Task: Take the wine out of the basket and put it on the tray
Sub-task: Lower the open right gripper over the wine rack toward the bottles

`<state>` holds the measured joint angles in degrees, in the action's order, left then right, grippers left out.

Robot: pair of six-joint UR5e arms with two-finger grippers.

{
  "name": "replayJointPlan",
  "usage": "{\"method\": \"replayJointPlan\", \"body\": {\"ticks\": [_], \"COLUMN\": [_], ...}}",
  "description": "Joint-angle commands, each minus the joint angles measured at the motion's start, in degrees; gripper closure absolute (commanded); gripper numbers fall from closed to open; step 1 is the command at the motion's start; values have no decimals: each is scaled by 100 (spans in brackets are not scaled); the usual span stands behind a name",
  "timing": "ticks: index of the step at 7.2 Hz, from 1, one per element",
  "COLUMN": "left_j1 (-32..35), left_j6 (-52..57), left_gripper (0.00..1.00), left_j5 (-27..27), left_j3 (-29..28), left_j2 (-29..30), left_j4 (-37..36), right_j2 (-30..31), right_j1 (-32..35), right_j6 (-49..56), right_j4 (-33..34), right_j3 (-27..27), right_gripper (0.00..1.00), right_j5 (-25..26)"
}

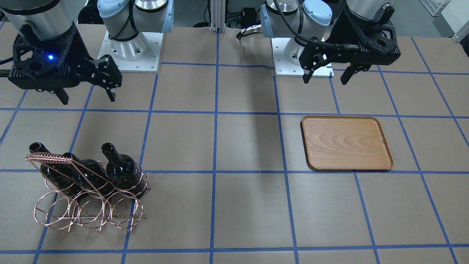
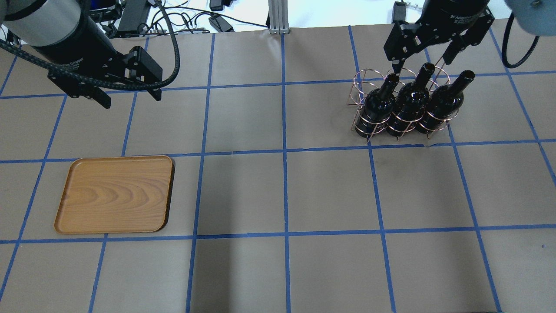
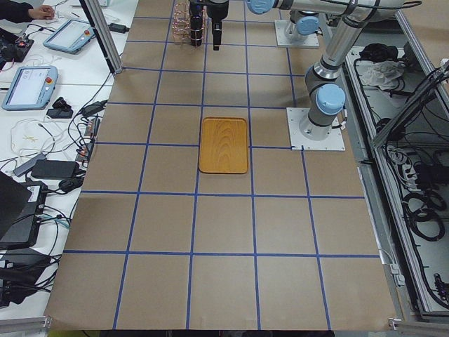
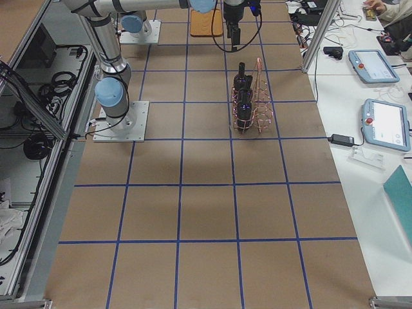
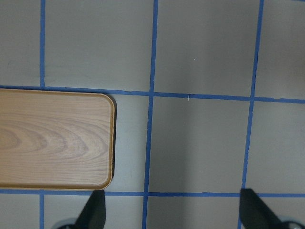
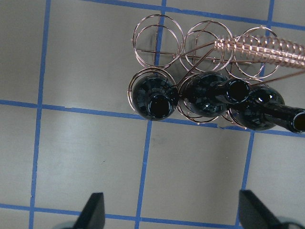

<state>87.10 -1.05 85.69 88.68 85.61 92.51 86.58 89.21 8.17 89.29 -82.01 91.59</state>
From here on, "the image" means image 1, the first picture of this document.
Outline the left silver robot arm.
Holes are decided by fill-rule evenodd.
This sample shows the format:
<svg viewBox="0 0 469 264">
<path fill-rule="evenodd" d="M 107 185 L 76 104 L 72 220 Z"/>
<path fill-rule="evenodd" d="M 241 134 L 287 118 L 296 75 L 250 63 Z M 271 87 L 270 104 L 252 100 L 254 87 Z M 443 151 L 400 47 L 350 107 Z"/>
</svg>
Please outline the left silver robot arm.
<svg viewBox="0 0 469 264">
<path fill-rule="evenodd" d="M 285 55 L 302 68 L 307 84 L 313 73 L 329 63 L 349 63 L 343 85 L 372 65 L 391 65 L 401 56 L 394 25 L 395 0 L 347 0 L 330 35 L 322 40 L 333 11 L 322 0 L 268 0 L 261 5 L 265 37 L 287 37 Z"/>
</svg>

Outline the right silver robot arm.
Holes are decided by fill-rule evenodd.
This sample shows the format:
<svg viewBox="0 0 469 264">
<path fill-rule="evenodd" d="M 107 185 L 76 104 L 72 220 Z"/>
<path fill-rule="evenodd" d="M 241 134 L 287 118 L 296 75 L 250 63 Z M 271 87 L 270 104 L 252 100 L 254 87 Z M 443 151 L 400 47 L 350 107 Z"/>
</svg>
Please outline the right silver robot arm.
<svg viewBox="0 0 469 264">
<path fill-rule="evenodd" d="M 66 88 L 81 82 L 102 87 L 111 102 L 122 85 L 122 74 L 114 61 L 132 61 L 149 52 L 145 32 L 167 33 L 174 25 L 172 0 L 99 0 L 99 16 L 107 27 L 110 54 L 94 59 L 60 0 L 2 0 L 1 10 L 18 30 L 13 55 L 1 62 L 13 62 L 1 70 L 17 87 L 47 91 L 67 105 Z"/>
</svg>

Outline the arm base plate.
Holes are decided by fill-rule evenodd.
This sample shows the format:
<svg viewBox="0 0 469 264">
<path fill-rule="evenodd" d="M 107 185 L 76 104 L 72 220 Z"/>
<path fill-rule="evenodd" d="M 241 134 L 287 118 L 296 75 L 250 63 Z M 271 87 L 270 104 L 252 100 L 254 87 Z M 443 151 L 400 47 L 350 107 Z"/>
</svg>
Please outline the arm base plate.
<svg viewBox="0 0 469 264">
<path fill-rule="evenodd" d="M 106 32 L 98 57 L 111 55 L 122 73 L 158 73 L 164 33 L 140 32 L 126 42 L 111 40 Z"/>
<path fill-rule="evenodd" d="M 304 71 L 299 63 L 299 55 L 304 48 L 288 37 L 271 38 L 271 44 L 275 76 L 302 77 Z"/>
</svg>

